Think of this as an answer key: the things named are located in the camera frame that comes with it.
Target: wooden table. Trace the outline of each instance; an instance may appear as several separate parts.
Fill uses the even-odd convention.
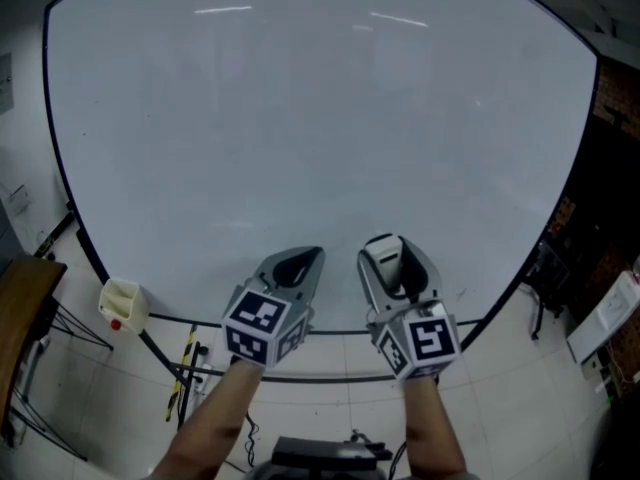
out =
[[[20,361],[46,334],[57,303],[51,295],[67,270],[62,263],[20,256],[0,278],[0,428],[4,428]]]

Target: red brick wall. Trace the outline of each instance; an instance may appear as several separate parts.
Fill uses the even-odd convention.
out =
[[[622,124],[622,131],[640,140],[640,71],[603,58],[593,113],[613,122],[605,105],[624,113],[630,122]]]

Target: metal stand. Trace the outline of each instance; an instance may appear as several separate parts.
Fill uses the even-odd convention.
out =
[[[151,336],[149,336],[149,333],[147,333],[147,331],[143,330],[140,333],[140,339],[149,348],[149,350],[151,350],[151,353],[158,358],[158,361],[160,361],[162,363],[162,365],[167,370],[169,370],[171,375],[173,375],[177,381],[180,381],[183,386],[188,386],[189,385],[189,381],[184,377],[184,375],[182,375],[178,371],[178,369],[175,367],[175,365],[171,361],[169,361],[167,356],[164,355],[164,352],[162,350],[160,350],[160,347],[158,347],[158,345],[156,345],[156,342],[153,341],[153,339],[151,338]]]
[[[191,356],[192,367],[196,365],[198,356],[201,354],[201,349],[202,347],[200,346],[200,342],[196,341],[195,348],[193,349],[193,355]],[[196,382],[203,382],[201,377],[196,377],[193,370],[190,370],[187,376],[188,383],[184,385],[184,389],[181,394],[182,403],[178,404],[178,430],[180,430],[180,427],[182,427],[182,425],[184,424],[184,419],[187,414],[187,406],[189,405],[189,396],[191,395],[191,388],[193,387],[194,380]]]
[[[94,345],[98,345],[99,347],[105,347],[109,350],[113,350],[113,346],[103,340],[100,336],[98,336],[95,332],[89,329],[86,325],[84,325],[80,320],[78,320],[75,316],[73,316],[67,308],[65,308],[59,301],[51,298],[50,301],[56,304],[56,310],[53,313],[53,318],[49,317],[50,325],[49,327],[52,329],[56,329],[64,334],[68,334],[72,338],[77,338],[79,340],[87,341],[89,343],[93,343]],[[31,405],[29,402],[29,394],[28,392],[21,393],[17,388],[14,388],[14,392],[16,394],[16,398],[22,405],[22,408],[26,412],[26,414],[22,413],[15,407],[10,407],[10,412],[16,418],[21,420],[27,427],[31,430],[40,434],[47,441],[53,443],[58,448],[70,453],[74,457],[87,461],[87,457],[82,455],[78,450],[76,450],[66,439],[64,439],[56,430],[47,423],[47,421],[40,415],[38,411]]]
[[[62,327],[58,327],[51,324],[51,328],[56,331],[63,332],[68,334],[72,338],[78,338],[82,341],[88,341],[89,343],[93,343],[94,345],[98,345],[101,347],[108,348],[109,350],[113,350],[113,346],[109,345],[106,341],[104,341],[100,336],[98,336],[95,332],[89,329],[86,325],[84,325],[80,320],[78,320],[75,316],[73,316],[67,308],[65,308],[60,302],[54,299],[58,304],[58,312],[53,317],[53,321],[59,323]]]
[[[545,309],[558,318],[563,311],[562,296],[563,287],[570,276],[567,263],[556,253],[552,241],[546,237],[538,247],[538,261],[531,272],[522,280],[538,296],[538,313],[536,326],[531,334],[532,340],[538,339],[538,333],[542,327],[542,317]]]
[[[68,441],[66,441],[60,434],[58,434],[54,428],[49,425],[46,420],[34,409],[34,407],[29,403],[28,399],[23,397],[18,390],[14,390],[16,393],[16,398],[22,404],[22,407],[29,414],[29,416],[25,416],[20,411],[18,411],[15,407],[10,407],[9,411],[11,414],[20,419],[27,427],[31,430],[40,434],[50,443],[56,445],[58,448],[61,448],[65,452],[73,455],[77,459],[83,460],[87,462],[87,457],[82,455],[78,450],[76,450]]]

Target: black border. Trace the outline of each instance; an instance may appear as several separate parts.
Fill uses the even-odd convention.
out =
[[[95,250],[95,247],[93,246],[93,243],[91,242],[91,239],[89,238],[89,234],[87,233],[86,228],[84,227],[84,223],[82,222],[82,218],[80,216],[80,212],[78,211],[78,207],[75,204],[75,200],[73,198],[73,193],[71,192],[71,187],[69,186],[69,181],[67,179],[67,175],[66,175],[65,170],[64,170],[64,165],[62,163],[62,158],[60,157],[60,150],[58,148],[58,141],[57,141],[57,138],[56,138],[55,126],[53,124],[53,116],[52,116],[52,112],[51,112],[51,101],[50,101],[50,94],[49,94],[49,76],[48,76],[48,68],[47,68],[47,46],[48,46],[48,32],[49,32],[49,13],[51,12],[51,9],[56,4],[60,3],[61,1],[62,0],[53,0],[53,1],[51,1],[46,6],[45,12],[44,12],[44,25],[43,25],[43,37],[42,37],[42,77],[43,77],[43,85],[44,85],[45,106],[46,106],[46,109],[47,109],[47,121],[49,123],[49,131],[51,133],[51,142],[53,144],[53,150],[54,150],[55,155],[56,155],[56,161],[58,163],[58,168],[60,170],[60,175],[62,177],[62,181],[64,183],[64,187],[65,187],[65,189],[67,191],[67,194],[69,196],[69,200],[71,201],[71,204],[73,205],[74,214],[75,214],[76,220],[78,221],[78,225],[80,226],[80,229],[83,231],[83,233],[85,235],[85,238],[86,238],[86,243],[84,245],[85,252],[87,252],[87,257],[88,257],[89,262],[91,263],[91,266],[93,267],[93,269],[96,272],[103,272],[105,275],[108,275],[106,269],[104,268],[104,265],[102,264],[102,261],[100,260],[100,257],[98,256],[98,254],[97,254],[97,252]],[[593,90],[592,90],[592,93],[591,93],[591,103],[589,105],[589,111],[587,113],[587,116],[585,118],[585,123],[584,123],[585,124],[585,128],[586,128],[587,122],[589,120],[589,116],[591,116],[591,114],[593,113],[593,106],[595,104],[596,92],[598,90],[598,81],[600,79],[600,66],[601,66],[602,57],[601,57],[600,53],[594,48],[594,46],[587,39],[585,39],[574,27],[572,27],[566,21],[564,21],[553,10],[549,9],[548,7],[546,7],[539,0],[529,0],[529,1],[532,2],[534,5],[536,5],[538,8],[540,8],[541,10],[543,10],[544,12],[546,12],[547,14],[553,16],[556,19],[556,21],[558,21],[558,23],[562,24],[565,28],[567,28],[570,32],[572,32],[574,34],[574,36],[577,39],[579,39],[596,57],[596,70],[595,70],[595,73],[594,73]],[[560,203],[562,201],[562,196],[565,193],[565,190],[567,188],[567,183],[568,183],[569,177],[570,177],[571,172],[573,171],[573,169],[575,167],[576,158],[578,157],[580,148],[582,147],[583,139],[584,139],[584,129],[582,131],[582,138],[581,138],[580,145],[578,146],[578,150],[576,151],[576,157],[574,158],[573,163],[571,165],[571,169],[569,170],[569,173],[567,174],[567,180],[565,181],[564,186],[562,187],[562,190],[561,190],[561,192],[559,194],[559,197],[558,197],[558,201],[556,202],[556,204],[555,204],[555,206],[553,208],[553,211],[551,212],[551,215],[549,216],[549,219],[547,221],[547,225],[545,225],[545,227],[541,231],[540,236],[538,237],[538,240],[536,240],[536,243],[534,244],[531,252],[529,253],[529,256],[527,257],[527,259],[523,263],[522,267],[520,267],[518,272],[515,274],[514,278],[511,280],[511,282],[507,285],[507,288],[505,289],[505,291],[498,298],[498,300],[492,306],[492,308],[487,312],[485,317],[482,318],[478,322],[477,325],[475,325],[475,327],[472,329],[472,331],[469,333],[469,335],[462,341],[461,348],[462,348],[463,351],[465,349],[467,349],[469,347],[469,345],[471,345],[471,343],[473,343],[473,341],[480,335],[480,333],[491,323],[491,321],[496,317],[496,315],[503,308],[503,306],[505,305],[507,300],[516,291],[516,289],[519,286],[519,284],[522,281],[522,279],[524,279],[524,277],[526,276],[529,267],[531,266],[532,262],[535,260],[535,252],[536,252],[537,245],[542,240],[542,237],[543,237],[546,229],[548,228],[549,223],[551,222],[551,220],[555,216],[556,212],[558,211],[558,208],[559,208]],[[172,320],[172,321],[176,321],[176,322],[192,323],[192,324],[209,326],[209,327],[219,327],[219,325],[217,325],[217,324],[211,324],[211,323],[206,323],[206,322],[197,322],[197,321],[194,321],[194,320],[187,320],[187,319],[182,319],[182,318],[177,318],[177,317],[158,315],[158,314],[154,314],[154,313],[152,313],[151,316],[154,316],[156,318],[163,318],[163,319],[166,319],[166,320]],[[366,331],[366,330],[362,330],[362,331],[314,331],[313,334],[355,335],[355,334],[368,334],[368,331]]]
[[[36,252],[33,253],[35,258],[44,258],[45,254],[49,253],[51,246],[53,243],[60,238],[60,235],[67,229],[71,223],[73,222],[73,212],[67,212],[67,214],[62,218],[58,225],[53,228],[53,231],[49,233],[49,236],[44,239],[44,241],[38,246]]]

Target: white container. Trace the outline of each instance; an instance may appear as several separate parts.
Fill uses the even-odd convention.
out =
[[[149,317],[149,303],[138,283],[109,279],[100,292],[100,313],[115,330],[125,329],[140,334]]]

